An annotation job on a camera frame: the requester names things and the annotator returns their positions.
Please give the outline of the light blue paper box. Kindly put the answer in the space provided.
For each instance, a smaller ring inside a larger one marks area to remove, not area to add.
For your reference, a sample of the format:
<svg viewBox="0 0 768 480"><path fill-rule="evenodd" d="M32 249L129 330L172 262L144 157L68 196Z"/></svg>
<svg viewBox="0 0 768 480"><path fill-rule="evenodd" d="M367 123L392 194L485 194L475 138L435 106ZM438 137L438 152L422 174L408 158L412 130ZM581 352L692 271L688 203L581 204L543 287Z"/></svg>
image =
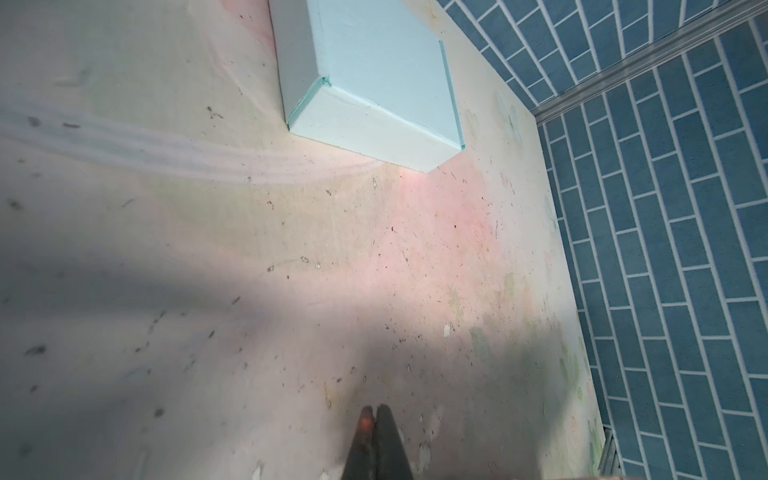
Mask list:
<svg viewBox="0 0 768 480"><path fill-rule="evenodd" d="M444 43L402 2L269 6L291 133L420 172L464 150Z"/></svg>

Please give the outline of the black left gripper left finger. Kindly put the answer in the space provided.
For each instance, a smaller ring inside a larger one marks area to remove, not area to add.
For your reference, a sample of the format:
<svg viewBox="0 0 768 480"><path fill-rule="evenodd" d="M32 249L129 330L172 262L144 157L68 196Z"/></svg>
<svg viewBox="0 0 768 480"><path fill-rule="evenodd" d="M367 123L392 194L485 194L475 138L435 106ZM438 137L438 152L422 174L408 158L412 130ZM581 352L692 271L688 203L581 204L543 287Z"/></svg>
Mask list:
<svg viewBox="0 0 768 480"><path fill-rule="evenodd" d="M365 406L362 408L355 425L354 436L341 475L342 480L370 480L375 478L374 430L373 408Z"/></svg>

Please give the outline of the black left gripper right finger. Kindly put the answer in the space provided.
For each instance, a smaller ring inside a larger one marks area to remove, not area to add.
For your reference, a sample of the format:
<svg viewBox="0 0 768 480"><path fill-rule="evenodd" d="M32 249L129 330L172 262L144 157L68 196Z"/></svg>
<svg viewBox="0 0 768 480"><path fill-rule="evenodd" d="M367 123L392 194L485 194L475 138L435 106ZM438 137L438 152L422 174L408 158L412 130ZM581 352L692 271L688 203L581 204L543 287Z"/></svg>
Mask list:
<svg viewBox="0 0 768 480"><path fill-rule="evenodd" d="M378 406L373 429L374 479L413 480L413 473L391 408Z"/></svg>

